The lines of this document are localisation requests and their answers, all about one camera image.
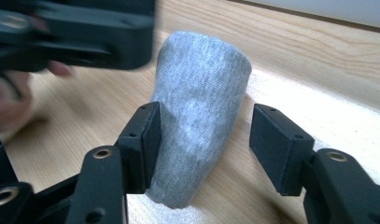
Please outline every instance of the gray knit fabric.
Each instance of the gray knit fabric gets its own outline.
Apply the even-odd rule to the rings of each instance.
[[[217,38],[177,32],[163,44],[152,96],[161,103],[162,120],[147,192],[154,202],[189,205],[227,142],[250,73],[246,57]]]

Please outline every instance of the metal screw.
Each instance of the metal screw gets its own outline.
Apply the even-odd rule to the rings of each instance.
[[[0,189],[0,205],[9,203],[11,200],[16,198],[19,194],[19,189],[17,187],[7,187]]]
[[[13,29],[24,29],[29,25],[29,22],[23,18],[8,15],[0,19],[0,24]]]
[[[97,152],[93,153],[93,157],[95,159],[104,159],[106,157],[111,156],[111,150],[108,148],[100,149]]]
[[[327,156],[329,156],[329,158],[334,161],[342,161],[342,162],[347,161],[347,157],[344,154],[341,154],[339,152],[330,151],[327,153]]]

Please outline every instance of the cylindrical object covered in sock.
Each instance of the cylindrical object covered in sock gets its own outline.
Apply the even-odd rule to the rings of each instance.
[[[176,32],[165,41],[151,99],[162,123],[153,201],[189,205],[225,147],[250,74],[247,58],[218,38]]]

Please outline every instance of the wooden table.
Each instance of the wooden table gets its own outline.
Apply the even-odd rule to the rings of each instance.
[[[176,30],[239,48],[253,72],[230,141],[190,207],[129,196],[132,223],[306,223],[303,198],[283,198],[248,148],[252,106],[278,108],[317,142],[356,157],[380,184],[380,32],[222,0],[161,0],[155,54]],[[40,191],[111,145],[153,92],[155,60],[135,71],[76,68],[34,76],[35,113],[7,142],[21,181]]]

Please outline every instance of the light wood surface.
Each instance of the light wood surface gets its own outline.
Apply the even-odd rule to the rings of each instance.
[[[283,198],[248,148],[252,106],[278,108],[317,142],[356,157],[380,184],[380,33],[240,2],[161,0],[155,54],[176,30],[239,48],[253,73],[230,141],[191,206],[129,196],[132,223],[306,223],[303,197]],[[35,114],[7,141],[21,181],[40,191],[76,174],[87,151],[111,145],[153,91],[155,60],[135,71],[76,68],[35,75]]]

